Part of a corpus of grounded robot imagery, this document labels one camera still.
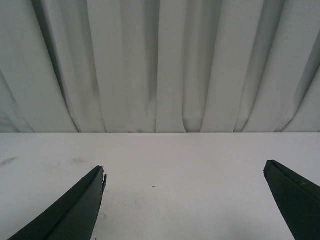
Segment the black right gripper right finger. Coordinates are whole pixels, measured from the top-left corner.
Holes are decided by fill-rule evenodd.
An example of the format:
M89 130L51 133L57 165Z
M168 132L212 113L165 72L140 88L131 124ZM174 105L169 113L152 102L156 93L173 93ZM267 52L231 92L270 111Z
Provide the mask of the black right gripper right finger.
M296 240L320 238L320 187L275 160L263 170L272 196Z

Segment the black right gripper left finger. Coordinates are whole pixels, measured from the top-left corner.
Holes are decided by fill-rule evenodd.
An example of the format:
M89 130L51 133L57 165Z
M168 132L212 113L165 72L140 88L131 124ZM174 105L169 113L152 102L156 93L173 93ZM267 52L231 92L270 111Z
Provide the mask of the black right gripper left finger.
M97 222L107 175L96 166L11 240L90 240Z

